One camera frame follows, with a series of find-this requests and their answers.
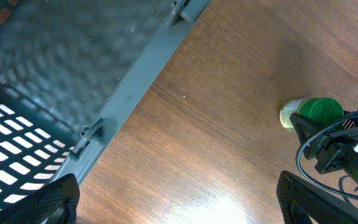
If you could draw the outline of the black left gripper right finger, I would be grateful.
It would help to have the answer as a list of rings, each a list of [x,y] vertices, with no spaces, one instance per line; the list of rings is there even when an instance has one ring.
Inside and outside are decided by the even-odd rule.
[[[285,223],[358,223],[358,208],[289,171],[281,172],[276,193]]]

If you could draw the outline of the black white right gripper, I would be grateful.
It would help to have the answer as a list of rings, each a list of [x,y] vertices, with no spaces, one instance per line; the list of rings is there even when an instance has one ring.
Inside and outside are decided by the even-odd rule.
[[[328,125],[292,113],[290,121],[301,144],[301,154],[307,159],[316,159],[315,169],[319,174],[344,170],[347,174],[358,174],[358,110],[346,111]]]

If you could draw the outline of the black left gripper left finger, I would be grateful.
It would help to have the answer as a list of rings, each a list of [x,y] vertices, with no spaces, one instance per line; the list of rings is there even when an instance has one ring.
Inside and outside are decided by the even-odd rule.
[[[75,223],[80,190],[67,174],[0,211],[3,223]]]

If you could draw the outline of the green cup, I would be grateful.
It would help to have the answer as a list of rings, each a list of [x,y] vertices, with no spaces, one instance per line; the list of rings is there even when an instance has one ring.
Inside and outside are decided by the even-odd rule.
[[[295,131],[290,116],[300,114],[319,124],[330,124],[344,116],[344,109],[332,98],[302,98],[285,103],[280,112],[281,125],[288,131]]]

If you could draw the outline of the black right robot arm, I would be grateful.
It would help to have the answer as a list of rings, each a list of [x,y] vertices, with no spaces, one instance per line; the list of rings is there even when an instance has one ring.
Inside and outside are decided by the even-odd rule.
[[[295,162],[300,173],[321,189],[358,200],[312,178],[302,167],[301,158],[316,159],[319,174],[343,170],[358,188],[358,110],[345,111],[334,106],[332,98],[314,98],[300,103],[289,120],[300,140]]]

